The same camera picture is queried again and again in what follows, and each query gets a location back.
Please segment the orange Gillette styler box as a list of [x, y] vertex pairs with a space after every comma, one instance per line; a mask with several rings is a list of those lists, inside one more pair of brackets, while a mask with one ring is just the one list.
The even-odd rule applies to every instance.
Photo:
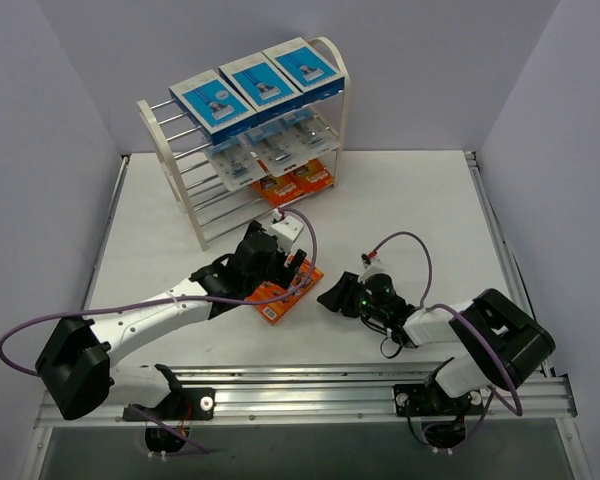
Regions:
[[[253, 303], [262, 301], [262, 304], [253, 305], [252, 308], [269, 325], [274, 326], [289, 313], [302, 298], [316, 286], [324, 277], [323, 272], [315, 267], [308, 280], [306, 274], [310, 269], [310, 261], [305, 259], [291, 284], [287, 289], [282, 289], [272, 282], [264, 282], [258, 289], [247, 298]], [[277, 302], [271, 302], [272, 298], [285, 295], [289, 290], [295, 289], [294, 293]]]

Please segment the orange Gillette Fusion5 box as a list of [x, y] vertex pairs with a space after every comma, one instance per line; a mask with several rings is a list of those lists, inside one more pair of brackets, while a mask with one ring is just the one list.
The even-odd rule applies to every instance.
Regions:
[[305, 194], [305, 190], [290, 174], [279, 177], [267, 175], [253, 182], [251, 186], [273, 207], [286, 204]]
[[305, 193], [319, 192], [334, 184], [331, 173], [317, 158], [296, 168], [290, 175]]

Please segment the small blue cartridge pack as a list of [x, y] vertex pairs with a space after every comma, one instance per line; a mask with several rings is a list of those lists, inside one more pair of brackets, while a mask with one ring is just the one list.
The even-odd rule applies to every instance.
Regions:
[[230, 192], [249, 186], [267, 175], [252, 152], [240, 143], [209, 147], [204, 154]]

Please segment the gillette razor blister pack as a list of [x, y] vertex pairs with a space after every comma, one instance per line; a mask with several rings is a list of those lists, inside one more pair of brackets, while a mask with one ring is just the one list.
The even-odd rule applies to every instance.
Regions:
[[244, 133], [244, 138], [274, 177], [288, 174], [311, 159], [307, 145], [278, 122], [252, 128]]
[[340, 142], [330, 127], [315, 115], [300, 120], [284, 120], [283, 123], [294, 142], [312, 158], [340, 147]]

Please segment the Gillette razor blister pack front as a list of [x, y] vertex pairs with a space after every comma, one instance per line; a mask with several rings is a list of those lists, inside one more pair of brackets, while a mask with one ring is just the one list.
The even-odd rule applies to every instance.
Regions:
[[312, 158], [340, 147], [340, 142], [330, 127], [315, 115], [300, 120], [284, 120], [283, 123], [294, 142]]

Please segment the blue Harry's box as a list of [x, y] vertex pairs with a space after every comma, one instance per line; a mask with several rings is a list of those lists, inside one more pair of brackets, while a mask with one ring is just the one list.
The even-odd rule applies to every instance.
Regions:
[[265, 123], [302, 108], [302, 92], [261, 52], [218, 67], [220, 76], [256, 111]]
[[254, 108], [214, 70], [171, 85], [169, 92], [213, 145], [258, 124]]
[[305, 104], [336, 96], [345, 87], [344, 75], [301, 37], [267, 48], [262, 54], [297, 87]]

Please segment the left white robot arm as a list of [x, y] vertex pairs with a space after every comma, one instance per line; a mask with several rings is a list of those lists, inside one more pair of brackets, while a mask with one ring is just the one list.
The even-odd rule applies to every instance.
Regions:
[[294, 247], [306, 227], [290, 216], [268, 227], [253, 221], [234, 252], [145, 302], [61, 316], [35, 369], [62, 418], [77, 420], [105, 404], [126, 405], [129, 420], [141, 412], [174, 420], [196, 411], [169, 367], [124, 366], [122, 360], [182, 327], [252, 303], [264, 283], [288, 290], [306, 258]]

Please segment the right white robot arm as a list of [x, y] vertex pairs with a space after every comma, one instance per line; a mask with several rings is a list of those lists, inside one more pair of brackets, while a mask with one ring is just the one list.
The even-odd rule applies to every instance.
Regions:
[[399, 349], [462, 344], [463, 355], [445, 360], [425, 380], [425, 403], [439, 413], [482, 388], [517, 389], [556, 348], [547, 330], [493, 288], [458, 307], [418, 308], [396, 293], [385, 273], [360, 280], [345, 272], [318, 303], [381, 329]]

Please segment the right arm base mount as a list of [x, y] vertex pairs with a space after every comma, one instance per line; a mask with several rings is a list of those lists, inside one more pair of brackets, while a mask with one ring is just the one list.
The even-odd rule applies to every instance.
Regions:
[[469, 436], [466, 420], [485, 413], [478, 391], [451, 398], [437, 385], [420, 383], [395, 384], [392, 392], [396, 415], [419, 444], [436, 452], [459, 447]]

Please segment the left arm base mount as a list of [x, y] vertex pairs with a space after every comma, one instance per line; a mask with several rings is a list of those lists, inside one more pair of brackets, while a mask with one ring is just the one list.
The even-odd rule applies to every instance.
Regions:
[[171, 392], [156, 407], [128, 405], [122, 420], [144, 422], [143, 446], [151, 456], [163, 458], [210, 454], [192, 437], [191, 424], [214, 418], [216, 390], [211, 387], [182, 388]]

